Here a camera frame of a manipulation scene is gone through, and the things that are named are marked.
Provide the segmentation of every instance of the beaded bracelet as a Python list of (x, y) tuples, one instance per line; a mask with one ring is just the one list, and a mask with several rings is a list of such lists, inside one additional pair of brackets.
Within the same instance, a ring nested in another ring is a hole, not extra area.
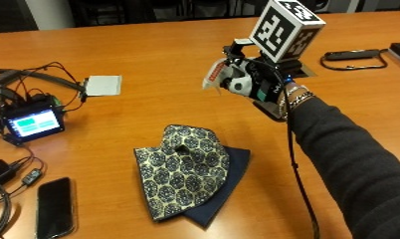
[[(308, 88), (304, 85), (296, 86), (296, 87), (291, 88), (289, 91), (287, 91), (287, 96), (289, 97), (291, 94), (299, 89), (305, 89), (308, 91)], [(279, 115), (280, 116), (283, 115), (283, 113), (281, 113), (283, 107), (284, 107), (284, 97), (280, 99), (280, 102), (279, 102)]]
[[(292, 102), (289, 102), (289, 109), (291, 109), (291, 110), (295, 109), (296, 106), (297, 106), (301, 102), (304, 102), (307, 99), (309, 99), (309, 98), (312, 98), (312, 97), (315, 97), (315, 94), (313, 94), (312, 92), (304, 92), (301, 95), (299, 95), (299, 96), (292, 100)], [(284, 120), (287, 120), (287, 116), (288, 116), (287, 112), (281, 113), (280, 116), (281, 116), (281, 118), (283, 118)]]

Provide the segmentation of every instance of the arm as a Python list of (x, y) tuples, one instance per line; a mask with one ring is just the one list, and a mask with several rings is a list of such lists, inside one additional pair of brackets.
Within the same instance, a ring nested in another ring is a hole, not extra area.
[(319, 98), (292, 111), (293, 133), (353, 238), (400, 238), (400, 161)]

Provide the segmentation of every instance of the wooden table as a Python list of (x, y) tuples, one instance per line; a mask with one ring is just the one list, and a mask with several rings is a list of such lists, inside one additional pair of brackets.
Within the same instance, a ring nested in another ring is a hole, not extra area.
[[(321, 33), (301, 56), (316, 77), (301, 84), (363, 125), (400, 158), (400, 62), (353, 72), (324, 69), (325, 52), (382, 49), (400, 42), (400, 12), (328, 14)], [(0, 34), (0, 68), (61, 62), (78, 80), (122, 75), (122, 93), (89, 98), (65, 118), (66, 130), (28, 143), (46, 162), (41, 181), (13, 197), (5, 238), (33, 238), (36, 190), (69, 176), (77, 185), (78, 230), (69, 238), (311, 238), (311, 223), (289, 167), (285, 124), (275, 123), (240, 96), (200, 89), (202, 77), (232, 38), (248, 36), (255, 18), (93, 27)], [(248, 48), (250, 56), (256, 49)], [(58, 71), (49, 74), (64, 76)], [(62, 102), (73, 91), (32, 80)], [(158, 146), (166, 125), (210, 128), (222, 144), (251, 150), (247, 172), (207, 230), (183, 217), (153, 222), (142, 195), (133, 149)], [(299, 147), (299, 170), (320, 224), (321, 238), (348, 238), (337, 206)], [(0, 158), (26, 151), (0, 139)], [(22, 176), (36, 162), (21, 172)], [(10, 191), (20, 179), (6, 184)]]

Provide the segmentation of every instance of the plug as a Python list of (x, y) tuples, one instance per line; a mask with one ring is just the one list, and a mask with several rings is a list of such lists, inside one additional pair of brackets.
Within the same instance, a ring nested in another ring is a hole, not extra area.
[(0, 184), (6, 183), (16, 176), (16, 170), (0, 159)]

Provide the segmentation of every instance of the black phone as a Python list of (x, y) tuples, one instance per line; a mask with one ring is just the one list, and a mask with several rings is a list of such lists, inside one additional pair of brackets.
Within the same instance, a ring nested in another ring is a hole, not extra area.
[(69, 177), (38, 187), (36, 238), (58, 238), (75, 229), (74, 193)]

